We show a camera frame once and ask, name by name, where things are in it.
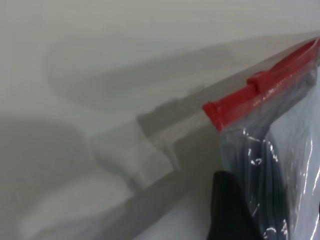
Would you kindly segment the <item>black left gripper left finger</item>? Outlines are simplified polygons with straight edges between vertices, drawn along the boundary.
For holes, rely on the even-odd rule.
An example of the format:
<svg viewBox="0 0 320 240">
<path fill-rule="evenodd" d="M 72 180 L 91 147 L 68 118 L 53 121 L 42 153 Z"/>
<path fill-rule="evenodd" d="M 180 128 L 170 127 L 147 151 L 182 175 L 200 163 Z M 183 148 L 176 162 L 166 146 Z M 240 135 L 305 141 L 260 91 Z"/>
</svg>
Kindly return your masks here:
<svg viewBox="0 0 320 240">
<path fill-rule="evenodd" d="M 261 240 L 235 177 L 227 171 L 213 175 L 208 240 Z"/>
</svg>

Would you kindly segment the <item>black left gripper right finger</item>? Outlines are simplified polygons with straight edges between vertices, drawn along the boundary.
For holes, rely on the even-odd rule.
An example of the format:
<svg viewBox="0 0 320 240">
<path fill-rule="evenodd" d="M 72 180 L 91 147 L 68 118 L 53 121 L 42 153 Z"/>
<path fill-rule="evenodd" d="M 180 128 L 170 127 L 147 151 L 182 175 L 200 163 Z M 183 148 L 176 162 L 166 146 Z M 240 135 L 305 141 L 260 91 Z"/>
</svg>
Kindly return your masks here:
<svg viewBox="0 0 320 240">
<path fill-rule="evenodd" d="M 249 213 L 264 240 L 290 239 L 288 201 L 272 139 L 244 138 L 234 170 Z"/>
</svg>

